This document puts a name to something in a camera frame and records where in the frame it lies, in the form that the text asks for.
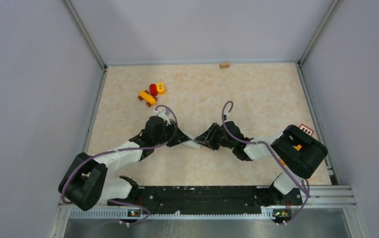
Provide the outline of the white remote control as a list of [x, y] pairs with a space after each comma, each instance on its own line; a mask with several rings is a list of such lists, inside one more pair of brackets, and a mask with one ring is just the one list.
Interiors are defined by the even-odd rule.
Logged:
[[187, 140], [187, 141], [179, 141], [179, 142], [176, 142], [176, 143], [174, 143], [172, 146], [176, 146], [176, 145], [185, 145], [185, 146], [189, 146], [189, 147], [191, 147], [191, 148], [193, 148], [193, 149], [197, 149], [197, 150], [199, 150], [199, 149], [201, 149], [201, 145], [200, 144], [198, 144], [198, 143], [196, 143], [196, 142], [194, 142], [193, 140]]

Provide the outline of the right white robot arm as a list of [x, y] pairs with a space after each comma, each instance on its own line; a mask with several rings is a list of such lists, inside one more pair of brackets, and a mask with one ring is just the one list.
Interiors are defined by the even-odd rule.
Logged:
[[283, 170], [271, 185], [270, 199], [275, 204], [288, 200], [295, 187], [309, 195], [308, 180], [328, 155], [322, 143], [295, 125], [276, 136], [248, 138], [233, 121], [213, 123], [195, 141], [212, 150], [228, 148], [241, 161], [273, 157]]

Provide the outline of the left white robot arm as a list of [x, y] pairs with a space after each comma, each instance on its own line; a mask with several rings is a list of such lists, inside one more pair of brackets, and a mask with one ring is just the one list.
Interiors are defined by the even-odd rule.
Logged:
[[138, 199], [138, 191], [133, 188], [136, 183], [128, 177], [113, 180], [107, 180], [107, 177], [129, 164], [142, 161], [157, 148], [180, 144], [200, 148], [191, 136], [180, 130], [176, 121], [167, 116], [152, 116], [136, 136], [121, 146], [93, 156], [85, 152], [78, 154], [58, 186], [61, 201], [74, 204], [83, 211], [110, 199], [120, 199], [126, 205], [132, 205]]

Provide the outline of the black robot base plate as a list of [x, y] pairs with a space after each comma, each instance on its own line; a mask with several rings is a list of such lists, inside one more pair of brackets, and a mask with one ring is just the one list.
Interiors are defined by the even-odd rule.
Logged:
[[242, 215], [260, 214], [271, 206], [290, 208], [301, 205], [303, 199], [297, 188], [283, 195], [268, 186], [145, 186], [107, 204], [119, 202], [143, 206], [154, 215]]

